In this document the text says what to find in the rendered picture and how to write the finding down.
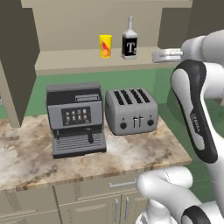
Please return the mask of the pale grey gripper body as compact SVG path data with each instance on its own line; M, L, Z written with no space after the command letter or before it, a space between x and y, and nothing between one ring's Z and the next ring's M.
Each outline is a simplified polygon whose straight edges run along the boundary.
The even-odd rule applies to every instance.
M154 63L177 62L181 61L182 55L183 52L180 48L169 48L153 52L151 59Z

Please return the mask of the black-labelled liquor bottle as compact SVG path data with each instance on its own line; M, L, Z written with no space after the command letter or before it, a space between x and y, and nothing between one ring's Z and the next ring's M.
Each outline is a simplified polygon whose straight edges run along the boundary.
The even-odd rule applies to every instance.
M133 30L133 17L129 17L128 29L122 34L122 57L125 60L137 57L137 34Z

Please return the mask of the yellow cup with red print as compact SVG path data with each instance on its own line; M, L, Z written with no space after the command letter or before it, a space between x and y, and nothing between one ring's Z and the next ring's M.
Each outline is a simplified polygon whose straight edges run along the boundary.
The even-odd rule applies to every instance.
M112 36L100 35L99 44L100 44L100 56L104 59L109 58L111 55Z

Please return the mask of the grey four-slot toaster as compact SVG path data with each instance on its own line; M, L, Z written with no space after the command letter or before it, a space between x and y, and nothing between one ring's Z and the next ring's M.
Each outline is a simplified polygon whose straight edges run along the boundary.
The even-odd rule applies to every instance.
M146 88L109 90L105 116L115 135L151 132L158 126L158 104Z

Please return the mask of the grey coffee machine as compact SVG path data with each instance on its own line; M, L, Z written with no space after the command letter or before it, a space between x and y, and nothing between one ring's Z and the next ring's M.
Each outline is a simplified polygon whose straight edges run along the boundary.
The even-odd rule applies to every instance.
M107 150L99 82L49 85L45 105L54 158Z

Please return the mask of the beige drawer front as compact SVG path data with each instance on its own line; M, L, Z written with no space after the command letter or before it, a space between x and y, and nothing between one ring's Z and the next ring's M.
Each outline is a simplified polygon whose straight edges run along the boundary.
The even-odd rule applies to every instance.
M136 185L109 188L109 183L118 184L123 182L130 182L134 179L137 179L137 174L134 172L129 172L123 175L116 174L115 176L97 176L90 180L81 181L77 183L75 187L76 198L79 200L87 197L94 197L95 195L135 189Z

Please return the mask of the beige base cupboard door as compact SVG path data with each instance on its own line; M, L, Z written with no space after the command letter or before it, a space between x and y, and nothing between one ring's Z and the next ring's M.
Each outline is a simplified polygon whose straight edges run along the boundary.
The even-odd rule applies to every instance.
M124 220L125 197L129 197L128 219ZM145 210L147 199L138 192L128 192L122 195L120 224L136 224L138 216Z
M59 211L63 224L115 224L115 199L118 199L120 219L121 196L109 195L61 205Z

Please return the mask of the beige base cupboard front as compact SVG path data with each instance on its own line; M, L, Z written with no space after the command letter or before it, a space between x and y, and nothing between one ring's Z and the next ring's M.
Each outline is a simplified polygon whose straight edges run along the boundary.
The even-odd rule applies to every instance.
M61 224L54 190L1 191L0 224Z

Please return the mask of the beige wall cabinet door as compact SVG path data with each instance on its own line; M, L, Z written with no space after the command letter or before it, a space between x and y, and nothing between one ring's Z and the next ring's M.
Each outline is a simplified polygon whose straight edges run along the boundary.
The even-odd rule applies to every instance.
M188 39L224 30L224 0L192 0Z
M0 0L0 96L12 128L24 120L39 52L32 9L22 0Z

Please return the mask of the beige wall cabinet body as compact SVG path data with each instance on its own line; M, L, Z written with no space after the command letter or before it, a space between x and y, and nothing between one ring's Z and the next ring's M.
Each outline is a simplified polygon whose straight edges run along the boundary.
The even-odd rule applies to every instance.
M192 0L22 0L34 14L40 53L38 75L154 68L163 9L190 9ZM137 56L122 58L122 33L134 18ZM100 35L111 35L109 58L100 56Z

